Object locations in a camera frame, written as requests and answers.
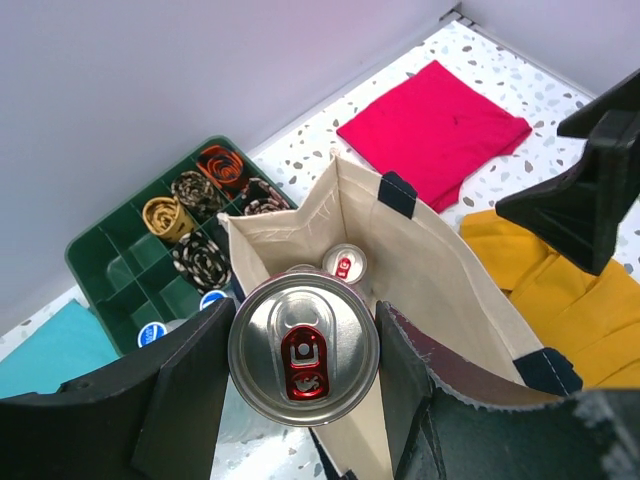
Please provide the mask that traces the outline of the blue cap clear bottle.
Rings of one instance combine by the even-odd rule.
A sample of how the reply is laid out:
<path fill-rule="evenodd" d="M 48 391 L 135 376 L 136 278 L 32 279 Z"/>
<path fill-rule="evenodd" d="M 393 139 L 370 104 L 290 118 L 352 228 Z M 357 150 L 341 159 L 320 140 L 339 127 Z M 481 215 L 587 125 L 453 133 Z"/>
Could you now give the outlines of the blue cap clear bottle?
<path fill-rule="evenodd" d="M 276 435 L 280 430 L 278 423 L 257 413 L 241 397 L 233 382 L 228 382 L 219 426 L 219 443 L 246 442 Z"/>

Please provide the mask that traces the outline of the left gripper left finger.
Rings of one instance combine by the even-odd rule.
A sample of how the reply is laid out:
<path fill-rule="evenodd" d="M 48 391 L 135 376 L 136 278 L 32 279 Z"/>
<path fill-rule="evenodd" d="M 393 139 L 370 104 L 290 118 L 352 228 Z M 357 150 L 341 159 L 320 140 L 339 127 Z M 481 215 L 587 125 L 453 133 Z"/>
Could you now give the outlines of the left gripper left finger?
<path fill-rule="evenodd" d="M 235 312 L 218 300 L 54 394 L 2 400 L 2 478 L 209 478 Z"/>

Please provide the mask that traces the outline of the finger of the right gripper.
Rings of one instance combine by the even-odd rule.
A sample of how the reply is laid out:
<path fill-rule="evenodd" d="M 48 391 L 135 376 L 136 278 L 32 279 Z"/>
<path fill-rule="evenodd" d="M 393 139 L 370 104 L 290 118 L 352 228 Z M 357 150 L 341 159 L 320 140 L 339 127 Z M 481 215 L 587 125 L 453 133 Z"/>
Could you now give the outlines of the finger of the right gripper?
<path fill-rule="evenodd" d="M 557 134 L 585 141 L 577 163 L 499 200 L 495 210 L 598 275 L 614 254 L 619 224 L 639 197 L 639 113 L 609 110 L 597 121 L 572 116 Z"/>
<path fill-rule="evenodd" d="M 562 120 L 557 127 L 561 137 L 586 139 L 591 130 L 609 111 L 639 111 L 639 76 L 636 70 L 578 111 Z"/>

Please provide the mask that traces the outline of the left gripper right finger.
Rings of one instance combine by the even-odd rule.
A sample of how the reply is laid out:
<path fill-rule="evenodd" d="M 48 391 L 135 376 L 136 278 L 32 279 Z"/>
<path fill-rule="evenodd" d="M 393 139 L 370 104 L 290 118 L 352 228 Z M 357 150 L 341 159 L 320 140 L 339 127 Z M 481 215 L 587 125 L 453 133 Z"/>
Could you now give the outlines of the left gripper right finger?
<path fill-rule="evenodd" d="M 396 479 L 636 479 L 639 392 L 557 397 L 497 376 L 376 305 Z"/>

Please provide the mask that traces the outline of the small clear water bottle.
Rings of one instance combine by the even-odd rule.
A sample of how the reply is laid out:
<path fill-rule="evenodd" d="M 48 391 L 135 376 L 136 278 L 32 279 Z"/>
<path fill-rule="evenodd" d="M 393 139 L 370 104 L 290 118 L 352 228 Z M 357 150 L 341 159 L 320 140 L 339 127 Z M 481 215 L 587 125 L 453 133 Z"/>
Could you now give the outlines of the small clear water bottle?
<path fill-rule="evenodd" d="M 143 348 L 150 343 L 162 338 L 168 333 L 167 326 L 159 321 L 149 322 L 138 332 L 136 342 L 139 348 Z"/>

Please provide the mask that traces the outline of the beige canvas tote bag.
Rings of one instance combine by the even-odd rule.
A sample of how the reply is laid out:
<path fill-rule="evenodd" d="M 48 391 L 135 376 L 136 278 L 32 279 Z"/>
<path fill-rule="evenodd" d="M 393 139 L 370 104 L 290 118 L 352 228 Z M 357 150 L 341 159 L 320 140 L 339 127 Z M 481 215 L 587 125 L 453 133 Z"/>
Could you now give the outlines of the beige canvas tote bag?
<path fill-rule="evenodd" d="M 368 270 L 362 282 L 345 283 L 366 302 L 379 340 L 376 305 L 388 302 L 420 332 L 497 376 L 557 397 L 578 387 L 570 364 L 542 346 L 459 235 L 393 173 L 379 175 L 334 157 L 300 207 L 228 217 L 225 225 L 245 298 L 296 264 L 326 272 L 324 254 L 354 244 L 364 251 Z M 396 479 L 380 363 L 381 340 L 367 396 L 344 417 L 310 427 L 335 467 L 359 479 Z"/>

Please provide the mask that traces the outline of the Pocari Sweat bottle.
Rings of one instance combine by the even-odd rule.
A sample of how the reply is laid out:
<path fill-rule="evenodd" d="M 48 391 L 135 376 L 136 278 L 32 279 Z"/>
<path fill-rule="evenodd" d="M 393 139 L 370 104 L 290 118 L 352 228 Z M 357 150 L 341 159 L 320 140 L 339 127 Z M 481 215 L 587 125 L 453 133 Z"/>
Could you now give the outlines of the Pocari Sweat bottle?
<path fill-rule="evenodd" d="M 210 290 L 206 292 L 199 302 L 199 310 L 205 310 L 209 305 L 215 303 L 218 300 L 227 298 L 228 295 L 222 290 Z"/>

